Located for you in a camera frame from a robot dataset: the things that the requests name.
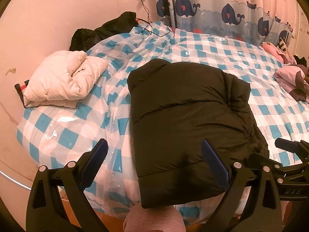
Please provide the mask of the dark olive puffer jacket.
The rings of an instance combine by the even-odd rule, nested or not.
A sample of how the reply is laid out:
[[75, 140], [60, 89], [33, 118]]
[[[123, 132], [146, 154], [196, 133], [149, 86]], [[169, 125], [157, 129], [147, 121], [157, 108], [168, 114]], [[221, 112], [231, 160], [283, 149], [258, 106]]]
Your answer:
[[153, 59], [130, 72], [133, 150], [143, 208], [223, 193], [201, 153], [204, 140], [231, 159], [269, 156], [248, 103], [250, 84], [218, 68]]

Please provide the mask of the pink purple clothes pile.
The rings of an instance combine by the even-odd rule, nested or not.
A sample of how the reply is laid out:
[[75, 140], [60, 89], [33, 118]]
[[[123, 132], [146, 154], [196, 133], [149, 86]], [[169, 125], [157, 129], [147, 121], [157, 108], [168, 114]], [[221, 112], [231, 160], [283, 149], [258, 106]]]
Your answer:
[[263, 42], [261, 47], [283, 65], [274, 72], [274, 79], [279, 86], [296, 101], [308, 103], [308, 68], [296, 62], [282, 38], [277, 47], [271, 42]]

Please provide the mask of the blue white checkered bed cover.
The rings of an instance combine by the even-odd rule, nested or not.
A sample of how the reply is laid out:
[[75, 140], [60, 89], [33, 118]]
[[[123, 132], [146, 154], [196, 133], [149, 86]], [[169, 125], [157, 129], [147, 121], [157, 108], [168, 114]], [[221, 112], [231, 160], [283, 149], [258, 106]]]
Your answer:
[[139, 200], [129, 123], [129, 73], [154, 58], [202, 63], [249, 82], [249, 105], [264, 135], [270, 158], [294, 165], [299, 158], [274, 145], [276, 138], [308, 140], [308, 105], [296, 102], [274, 80], [282, 63], [262, 48], [242, 41], [171, 31], [161, 22], [135, 27], [107, 38], [88, 51], [108, 67], [76, 109], [40, 106], [24, 111], [17, 140], [31, 157], [48, 168], [59, 168], [90, 151], [101, 138], [108, 155], [92, 185], [85, 190], [92, 207], [125, 218]]

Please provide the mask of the pink trouser leg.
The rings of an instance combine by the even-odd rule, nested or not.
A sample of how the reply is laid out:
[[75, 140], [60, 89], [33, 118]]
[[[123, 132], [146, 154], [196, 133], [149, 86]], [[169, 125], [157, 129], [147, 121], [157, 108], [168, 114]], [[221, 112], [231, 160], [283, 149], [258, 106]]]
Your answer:
[[144, 209], [132, 207], [123, 223], [124, 231], [186, 231], [180, 212], [174, 206]]

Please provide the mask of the white puffer jacket folded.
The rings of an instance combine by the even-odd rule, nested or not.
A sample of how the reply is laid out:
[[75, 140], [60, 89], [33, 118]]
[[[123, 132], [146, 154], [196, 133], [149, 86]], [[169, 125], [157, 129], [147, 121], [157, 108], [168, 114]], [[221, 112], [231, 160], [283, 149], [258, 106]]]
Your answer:
[[31, 76], [23, 93], [26, 108], [39, 105], [76, 108], [107, 69], [106, 59], [84, 51], [56, 51]]

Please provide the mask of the whale pattern curtain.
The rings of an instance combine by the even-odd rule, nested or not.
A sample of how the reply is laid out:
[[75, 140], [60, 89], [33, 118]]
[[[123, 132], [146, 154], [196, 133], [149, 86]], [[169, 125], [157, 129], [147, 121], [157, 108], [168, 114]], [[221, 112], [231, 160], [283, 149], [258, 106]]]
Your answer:
[[258, 46], [289, 43], [299, 25], [297, 0], [155, 0], [162, 22], [173, 27]]

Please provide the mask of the black clothing by wall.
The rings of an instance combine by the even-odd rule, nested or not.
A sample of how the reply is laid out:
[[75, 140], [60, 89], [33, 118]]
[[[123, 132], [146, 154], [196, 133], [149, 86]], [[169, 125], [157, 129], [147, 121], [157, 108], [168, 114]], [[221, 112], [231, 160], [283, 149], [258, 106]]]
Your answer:
[[129, 33], [136, 26], [138, 26], [136, 13], [124, 12], [95, 30], [86, 28], [76, 30], [72, 36], [69, 50], [87, 52], [100, 41], [117, 34]]

